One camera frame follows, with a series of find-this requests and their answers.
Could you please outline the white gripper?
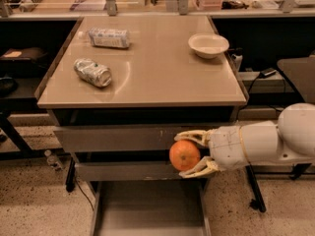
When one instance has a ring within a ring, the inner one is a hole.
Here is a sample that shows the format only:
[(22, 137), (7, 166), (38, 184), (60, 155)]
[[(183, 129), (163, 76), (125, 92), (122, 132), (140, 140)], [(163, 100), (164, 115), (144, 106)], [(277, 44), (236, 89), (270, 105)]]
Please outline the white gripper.
[(191, 130), (180, 132), (174, 139), (209, 146), (210, 155), (204, 156), (192, 169), (181, 171), (182, 178), (198, 178), (225, 170), (235, 170), (250, 164), (240, 126), (226, 126), (212, 131)]

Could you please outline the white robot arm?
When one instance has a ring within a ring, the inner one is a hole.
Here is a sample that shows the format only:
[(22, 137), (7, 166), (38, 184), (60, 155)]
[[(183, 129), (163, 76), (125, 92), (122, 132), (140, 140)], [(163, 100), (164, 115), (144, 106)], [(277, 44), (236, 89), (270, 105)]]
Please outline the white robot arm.
[(177, 134), (210, 150), (196, 166), (181, 171), (182, 178), (198, 178), (254, 163), (307, 163), (315, 159), (315, 105), (296, 103), (278, 121), (243, 126), (191, 130)]

